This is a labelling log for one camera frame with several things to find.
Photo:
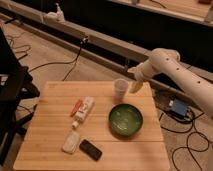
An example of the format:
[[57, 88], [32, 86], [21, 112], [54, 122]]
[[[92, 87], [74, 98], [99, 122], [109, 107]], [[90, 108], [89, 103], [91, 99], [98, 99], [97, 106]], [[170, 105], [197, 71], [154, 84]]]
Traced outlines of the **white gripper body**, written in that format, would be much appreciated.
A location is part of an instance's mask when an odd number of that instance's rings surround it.
[[134, 77], [138, 82], [147, 82], [157, 74], [158, 71], [151, 65], [150, 62], [140, 63], [134, 70]]

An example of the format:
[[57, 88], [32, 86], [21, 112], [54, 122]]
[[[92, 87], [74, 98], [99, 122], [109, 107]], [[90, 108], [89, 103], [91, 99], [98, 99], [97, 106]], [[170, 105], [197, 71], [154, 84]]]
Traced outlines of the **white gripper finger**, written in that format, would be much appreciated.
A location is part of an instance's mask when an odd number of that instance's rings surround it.
[[131, 67], [127, 70], [128, 73], [135, 73], [137, 71], [137, 67]]
[[130, 93], [137, 93], [142, 88], [142, 86], [143, 86], [142, 82], [133, 81], [131, 83], [131, 87], [130, 87], [129, 92]]

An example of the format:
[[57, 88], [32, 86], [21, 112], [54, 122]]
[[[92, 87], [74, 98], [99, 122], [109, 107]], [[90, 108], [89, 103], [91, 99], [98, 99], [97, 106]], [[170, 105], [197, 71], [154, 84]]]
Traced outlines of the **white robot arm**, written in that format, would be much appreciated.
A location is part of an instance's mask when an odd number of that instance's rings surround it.
[[213, 119], [213, 84], [186, 69], [180, 64], [176, 50], [156, 48], [148, 53], [148, 59], [128, 69], [134, 75], [130, 92], [136, 93], [144, 82], [163, 73], [175, 82], [198, 107]]

